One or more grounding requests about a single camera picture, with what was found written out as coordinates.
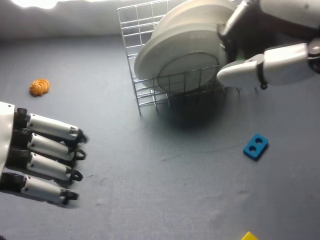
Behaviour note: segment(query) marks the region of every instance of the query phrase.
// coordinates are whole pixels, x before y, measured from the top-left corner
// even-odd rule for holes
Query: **plate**
[[[169,28],[187,23],[225,24],[237,6],[229,0],[190,0],[168,12],[158,23],[152,38]]]
[[[211,23],[187,23],[174,26],[152,38],[140,51],[134,72],[148,88],[158,92],[181,93],[197,89],[211,80],[217,65],[224,65],[226,53],[220,46],[217,26]],[[188,74],[179,74],[192,70]]]

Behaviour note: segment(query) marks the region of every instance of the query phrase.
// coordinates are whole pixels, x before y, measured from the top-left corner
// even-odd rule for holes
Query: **blue block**
[[[268,147],[268,139],[260,134],[256,134],[243,149],[243,153],[249,158],[258,161]]]

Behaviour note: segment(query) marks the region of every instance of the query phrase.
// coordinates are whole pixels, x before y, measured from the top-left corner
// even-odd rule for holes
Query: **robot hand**
[[[67,185],[81,181],[82,174],[73,169],[76,161],[86,158],[86,153],[78,148],[88,140],[81,129],[0,102],[0,132],[0,191],[60,206],[78,199],[78,194],[71,190],[3,169]]]
[[[318,0],[243,0],[219,31],[229,64],[217,79],[227,87],[265,90],[319,76],[319,15]],[[276,33],[300,42],[277,46]]]

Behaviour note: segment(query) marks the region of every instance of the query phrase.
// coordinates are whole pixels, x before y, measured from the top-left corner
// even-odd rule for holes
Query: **orange cookie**
[[[40,78],[35,80],[30,86],[30,93],[32,96],[42,96],[49,92],[50,82],[47,79]]]

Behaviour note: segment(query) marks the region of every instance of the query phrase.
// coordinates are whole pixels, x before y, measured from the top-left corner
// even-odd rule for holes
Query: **wire dish rack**
[[[157,76],[151,79],[138,79],[134,71],[134,64],[136,57],[143,46],[151,39],[152,33],[156,28],[159,21],[173,8],[186,2],[185,0],[156,0],[148,3],[136,4],[126,7],[121,7],[117,10],[119,22],[121,26],[121,35],[123,44],[125,46],[125,52],[131,74],[131,80],[133,85],[134,94],[138,106],[139,113],[141,114],[141,107],[147,105],[154,105],[157,107],[159,103],[172,104],[172,98],[180,96],[189,96],[194,94],[200,94],[203,92],[223,91],[223,94],[227,94],[227,89],[221,86],[216,81],[219,64],[205,67],[201,69],[190,69],[188,72],[181,72],[169,76]],[[208,71],[212,72],[212,78],[202,85],[203,75]],[[199,82],[199,88],[192,91],[186,91],[186,85],[188,79],[192,75],[192,79],[197,79]],[[181,79],[182,90],[177,94],[170,91],[172,78]],[[158,82],[166,82],[167,91],[160,91]]]

